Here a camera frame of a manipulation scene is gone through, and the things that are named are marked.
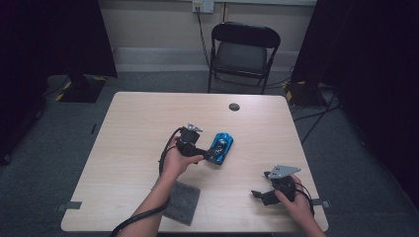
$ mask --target white wall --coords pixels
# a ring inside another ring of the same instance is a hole
[[[197,15],[191,2],[100,1],[112,47],[202,48]],[[207,48],[210,31],[222,21],[224,4],[201,15]],[[226,5],[226,20],[263,25],[282,37],[280,51],[299,51],[313,6]]]

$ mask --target human hand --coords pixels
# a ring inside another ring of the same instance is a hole
[[[296,185],[295,188],[303,191],[301,180],[295,175],[291,175],[291,177],[295,183],[300,184]],[[277,196],[280,202],[286,207],[295,222],[304,229],[307,236],[325,236],[315,221],[308,200],[303,194],[295,192],[295,199],[293,202],[289,201],[289,199],[279,190],[275,190],[275,196]]]
[[[198,163],[204,160],[204,156],[197,155],[192,157],[186,157],[180,153],[176,146],[176,140],[179,137],[175,137],[170,142],[166,158],[164,159],[163,171],[161,177],[170,178],[177,180],[182,175],[188,166],[194,163]]]

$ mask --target gray cloth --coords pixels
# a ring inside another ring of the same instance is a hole
[[[196,187],[176,182],[170,195],[170,204],[164,210],[164,216],[191,225],[200,193],[201,191]]]

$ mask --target black folding chair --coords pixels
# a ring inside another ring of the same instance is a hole
[[[280,43],[280,36],[267,27],[233,22],[215,26],[211,32],[208,93],[212,74],[216,77],[222,73],[259,79],[257,86],[263,81],[263,95]],[[268,49],[272,50],[269,58]]]

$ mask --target table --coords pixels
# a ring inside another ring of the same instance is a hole
[[[239,111],[229,109],[231,103]],[[208,149],[219,132],[234,143],[222,164],[191,165],[179,181],[201,190],[191,226],[163,217],[161,232],[288,232],[298,226],[281,205],[264,206],[251,190],[272,186],[263,172],[274,165],[301,168],[297,175],[318,198],[285,98],[260,95],[116,93],[67,209],[64,231],[112,231],[132,215],[158,177],[158,160],[173,131],[188,122],[204,132]],[[315,218],[328,228],[323,207]]]

